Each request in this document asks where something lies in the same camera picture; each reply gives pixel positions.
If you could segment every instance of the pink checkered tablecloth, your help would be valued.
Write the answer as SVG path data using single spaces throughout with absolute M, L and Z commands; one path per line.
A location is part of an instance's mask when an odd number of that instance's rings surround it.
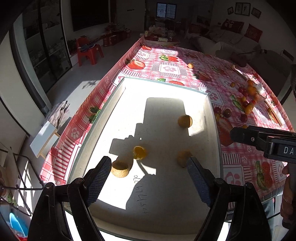
M 193 63 L 194 68 L 189 69 L 188 63 Z M 139 39 L 102 78 L 79 107 L 62 133 L 56 147 L 51 148 L 40 173 L 41 179 L 45 182 L 54 182 L 56 185 L 67 182 L 73 162 L 91 128 L 90 107 L 101 109 L 125 76 L 166 82 L 178 81 L 186 87 L 207 92 L 213 108 L 220 107 L 222 111 L 229 108 L 232 111 L 232 116 L 228 118 L 228 121 L 226 120 L 228 124 L 232 127 L 242 126 L 240 116 L 243 112 L 233 104 L 231 95 L 236 98 L 242 97 L 238 87 L 245 85 L 245 80 L 231 67 L 231 63 L 207 54 L 179 47 L 150 45 L 145 42 L 144 38 Z M 239 70 L 255 83 L 262 83 L 267 93 L 266 101 L 271 104 L 282 127 L 270 119 L 264 103 L 255 105 L 253 111 L 248 115 L 246 124 L 293 131 L 283 107 L 261 77 L 248 65 Z M 236 86 L 232 88 L 231 82 L 235 82 Z M 265 159 L 263 152 L 257 151 L 255 147 L 236 142 L 228 143 L 220 134 L 219 137 L 225 181 L 237 185 L 252 182 L 261 200 L 271 198 L 282 191 L 286 178 L 281 173 L 284 167 L 282 162 Z M 272 181 L 266 180 L 268 184 L 265 183 L 265 186 L 258 185 L 256 162 L 257 165 L 260 163 L 261 169 L 265 171 L 266 163 L 268 163 Z

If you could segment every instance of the blue bucket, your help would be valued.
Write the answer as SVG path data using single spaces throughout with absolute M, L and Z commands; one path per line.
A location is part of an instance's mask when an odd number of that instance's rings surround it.
M 25 237 L 28 236 L 29 229 L 27 228 L 23 220 L 17 218 L 13 213 L 9 214 L 9 220 L 12 228 L 23 233 Z

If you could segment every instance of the floor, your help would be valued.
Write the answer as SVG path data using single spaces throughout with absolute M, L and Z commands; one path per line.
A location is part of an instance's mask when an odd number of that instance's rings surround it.
M 67 109 L 62 124 L 71 118 L 85 98 L 89 95 L 89 93 L 94 89 L 96 84 L 102 79 L 102 77 L 110 70 L 112 66 L 121 58 L 121 56 L 127 52 L 127 50 L 138 40 L 139 33 L 133 32 L 131 38 L 128 38 L 114 46 L 111 47 L 102 47 L 104 58 L 99 57 L 96 65 L 91 65 L 89 61 L 85 60 L 81 67 L 76 64 L 73 66 L 71 70 L 69 70 L 56 84 L 55 86 L 47 93 L 47 96 L 52 103 L 55 105 L 56 103 L 67 100 L 70 103 L 69 108 Z M 189 42 L 183 38 L 183 36 L 178 36 L 181 40 L 180 47 L 190 48 L 192 49 Z M 36 158 L 32 153 L 29 145 L 32 142 L 33 137 L 25 140 L 22 154 L 28 156 L 37 171 L 40 173 L 40 170 L 43 166 L 44 159 L 39 157 Z M 40 187 L 38 179 L 34 175 L 32 168 L 28 165 L 27 161 L 24 158 L 19 158 L 18 165 L 21 170 L 25 170 L 23 172 L 23 178 L 26 182 L 27 187 Z M 39 199 L 41 191 L 23 191 L 22 194 L 26 199 L 26 202 L 29 208 L 33 211 L 36 203 Z M 281 203 L 281 196 L 278 197 L 278 203 Z M 20 196 L 17 199 L 18 205 L 21 209 L 24 209 L 24 204 L 21 201 Z M 25 215 L 21 215 L 21 218 L 29 226 L 30 217 Z M 74 241 L 80 241 L 80 237 L 75 235 L 77 233 L 76 226 L 74 224 L 73 217 L 67 214 L 67 220 L 69 223 L 69 227 L 71 233 L 73 234 Z M 280 227 L 281 217 L 278 216 L 275 221 L 275 225 Z M 229 230 L 229 223 L 224 223 L 222 231 L 219 236 L 219 241 L 224 241 L 227 237 L 227 233 Z M 103 237 L 107 240 L 123 240 L 121 238 L 117 238 L 113 235 L 102 233 Z

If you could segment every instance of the picture frame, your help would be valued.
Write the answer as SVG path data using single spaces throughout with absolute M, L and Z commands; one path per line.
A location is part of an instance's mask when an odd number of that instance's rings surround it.
M 261 11 L 258 10 L 257 8 L 253 8 L 251 14 L 252 14 L 253 16 L 255 16 L 256 18 L 260 18 L 260 16 L 261 16 Z
M 228 15 L 233 14 L 233 7 L 227 9 Z
M 235 3 L 235 14 L 242 14 L 242 2 Z
M 242 15 L 250 16 L 251 12 L 251 4 L 250 3 L 242 3 Z

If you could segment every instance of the red plastic chair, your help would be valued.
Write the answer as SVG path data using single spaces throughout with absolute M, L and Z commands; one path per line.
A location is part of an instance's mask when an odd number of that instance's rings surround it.
M 89 44 L 89 41 L 87 40 L 87 38 L 79 38 L 76 41 L 79 66 L 82 65 L 81 58 L 83 56 L 85 56 L 87 59 L 90 59 L 92 65 L 96 64 L 96 52 L 97 51 L 100 53 L 101 57 L 104 58 L 103 51 L 102 51 L 101 46 L 99 44 L 96 44 L 93 48 L 91 48 L 85 52 L 80 52 L 80 49 L 78 47 L 81 47 L 85 44 Z

